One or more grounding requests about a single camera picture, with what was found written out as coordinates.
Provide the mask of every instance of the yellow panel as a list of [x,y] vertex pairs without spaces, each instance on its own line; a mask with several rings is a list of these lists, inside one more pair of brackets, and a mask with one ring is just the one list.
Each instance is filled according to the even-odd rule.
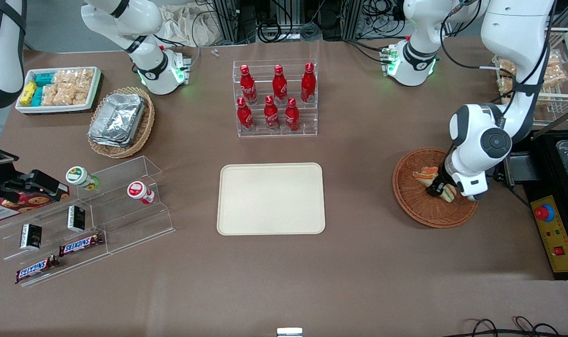
[[[545,222],[536,218],[538,230],[540,231],[542,241],[544,242],[548,260],[550,260],[552,270],[555,273],[566,272],[568,271],[567,233],[565,232],[565,228],[562,225],[561,217],[556,210],[554,198],[552,196],[547,196],[540,200],[533,201],[531,203],[531,208],[535,210],[536,207],[539,207],[542,204],[548,204],[554,209],[554,219],[551,222]],[[558,255],[556,253],[560,252],[561,249],[564,252],[564,255]]]

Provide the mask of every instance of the brown tablecloth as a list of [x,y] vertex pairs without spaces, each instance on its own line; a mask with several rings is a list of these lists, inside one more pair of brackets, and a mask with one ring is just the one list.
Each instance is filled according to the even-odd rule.
[[[449,39],[448,48],[466,64],[492,56],[476,38]],[[532,214],[508,190],[492,183],[474,218],[448,230],[416,223],[391,191],[401,156],[447,147],[455,109],[496,95],[492,71],[441,55],[434,74],[408,88],[344,43],[219,51],[203,50],[190,85],[152,96],[155,126],[139,154],[164,172],[162,201],[177,231],[34,288],[13,284],[0,241],[0,336],[260,337],[286,326],[308,337],[440,336],[470,331],[470,318],[514,328],[514,315],[568,333],[568,282],[551,281]],[[101,96],[140,86],[123,52],[26,55],[28,69],[99,67]],[[319,135],[239,139],[232,61],[307,57],[319,61]],[[75,164],[121,162],[90,149],[89,118],[13,110],[0,147],[21,157],[19,169],[55,177]],[[322,234],[217,233],[221,168],[263,162],[323,167]],[[286,216],[286,205],[274,209]]]

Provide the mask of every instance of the clear acrylic shelf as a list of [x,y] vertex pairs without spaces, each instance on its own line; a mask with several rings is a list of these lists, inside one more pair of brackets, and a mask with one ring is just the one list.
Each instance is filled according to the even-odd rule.
[[[317,79],[315,87],[315,102],[304,103],[301,100],[301,79],[305,73],[305,64],[312,62],[315,64],[314,74]],[[240,86],[240,66],[246,64],[250,70],[252,78],[254,78],[257,86],[258,102],[254,105],[248,105],[252,111],[252,119],[254,121],[255,130],[253,132],[243,132],[242,126],[237,119],[236,99],[243,96]],[[300,112],[300,127],[296,132],[288,132],[286,130],[286,117],[284,112],[285,106],[278,106],[278,119],[280,120],[280,129],[272,132],[267,129],[265,115],[265,96],[273,95],[273,66],[281,64],[284,68],[284,76],[288,81],[288,97],[296,98],[296,106]],[[238,136],[246,137],[290,137],[290,136],[316,136],[318,131],[318,64],[316,59],[295,59],[295,60],[246,60],[234,61],[232,70],[233,79],[233,107],[234,117],[236,119],[236,128]]]
[[[162,171],[146,156],[141,156],[116,166],[93,173],[100,181],[97,190],[76,190],[77,198],[41,207],[34,214],[25,213],[0,226],[3,239],[3,258],[11,268],[6,269],[7,281],[15,281],[16,271],[29,267],[54,254],[59,246],[65,246],[89,235],[101,232],[104,244],[88,247],[59,257],[59,266],[20,282],[33,286],[48,281],[68,271],[83,267],[101,258],[112,256],[127,248],[173,232],[170,211],[159,196],[158,185],[152,177]],[[142,181],[155,192],[155,200],[145,205],[130,198],[126,192],[132,181]],[[67,229],[67,213],[71,205],[85,210],[86,230],[82,233]],[[42,227],[40,249],[20,249],[21,226],[34,224]]]

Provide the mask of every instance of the coca-cola bottle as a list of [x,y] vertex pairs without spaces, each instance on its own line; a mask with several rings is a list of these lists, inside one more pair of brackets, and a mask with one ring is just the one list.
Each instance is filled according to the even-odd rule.
[[298,131],[298,119],[300,113],[296,107],[296,100],[291,97],[288,98],[288,107],[286,108],[286,128],[289,132]]
[[246,101],[243,97],[239,97],[238,101],[238,120],[242,126],[243,132],[253,132],[254,122],[252,121],[252,113],[250,108],[246,105]]
[[240,73],[242,75],[240,86],[243,88],[243,95],[246,98],[246,102],[250,105],[257,104],[257,86],[254,84],[254,78],[252,78],[246,64],[240,66]]
[[315,70],[315,65],[311,62],[305,64],[305,75],[302,76],[301,80],[301,100],[305,103],[315,102],[315,85],[317,79],[313,71]]
[[288,97],[288,81],[284,77],[284,68],[280,64],[276,64],[273,67],[273,96],[275,96],[276,105],[286,104],[286,98]]
[[267,129],[276,132],[280,129],[280,121],[278,121],[278,108],[273,104],[273,96],[268,95],[265,97],[265,121],[267,122]]

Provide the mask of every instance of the black box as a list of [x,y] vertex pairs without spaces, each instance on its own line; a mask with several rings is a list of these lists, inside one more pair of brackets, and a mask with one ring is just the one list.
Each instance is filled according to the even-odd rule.
[[30,251],[40,248],[42,241],[42,227],[32,224],[25,224],[22,226],[22,237],[20,242],[20,249],[27,249]]
[[67,216],[67,228],[74,232],[84,232],[86,211],[76,205],[69,207]]

